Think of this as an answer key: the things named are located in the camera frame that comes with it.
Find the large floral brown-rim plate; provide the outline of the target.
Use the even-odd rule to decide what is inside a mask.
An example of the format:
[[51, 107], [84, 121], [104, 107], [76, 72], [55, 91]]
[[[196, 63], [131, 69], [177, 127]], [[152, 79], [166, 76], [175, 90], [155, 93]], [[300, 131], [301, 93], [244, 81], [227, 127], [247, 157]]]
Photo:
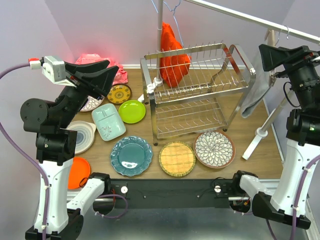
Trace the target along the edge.
[[229, 136], [220, 131], [200, 133], [193, 143], [195, 157], [212, 169], [222, 169], [232, 163], [236, 148]]

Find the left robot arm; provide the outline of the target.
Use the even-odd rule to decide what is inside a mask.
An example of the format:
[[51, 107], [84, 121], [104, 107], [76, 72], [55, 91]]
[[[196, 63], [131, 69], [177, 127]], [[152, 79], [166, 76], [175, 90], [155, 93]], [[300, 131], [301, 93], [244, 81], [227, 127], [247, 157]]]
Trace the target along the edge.
[[111, 179], [105, 173], [92, 173], [75, 199], [67, 200], [77, 139], [77, 132], [68, 126], [89, 97], [100, 100], [108, 95], [118, 67], [110, 66], [108, 60], [72, 64], [53, 56], [28, 62], [32, 69], [41, 69], [52, 83], [62, 85], [63, 90], [54, 101], [31, 98], [20, 109], [24, 130], [36, 133], [36, 159], [44, 172], [36, 222], [25, 238], [75, 240], [95, 199], [110, 194]]

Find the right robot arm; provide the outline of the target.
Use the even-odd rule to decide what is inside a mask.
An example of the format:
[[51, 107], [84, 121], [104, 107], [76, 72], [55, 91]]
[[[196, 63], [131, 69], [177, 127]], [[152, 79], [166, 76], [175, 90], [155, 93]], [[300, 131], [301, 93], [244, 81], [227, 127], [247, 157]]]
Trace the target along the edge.
[[271, 194], [255, 174], [241, 170], [233, 175], [230, 191], [250, 197], [254, 216], [307, 230], [307, 194], [320, 160], [320, 77], [315, 69], [320, 53], [306, 45], [289, 49], [261, 44], [259, 51], [264, 71], [284, 67], [275, 76], [289, 79], [299, 108], [286, 121], [287, 151], [275, 192]]

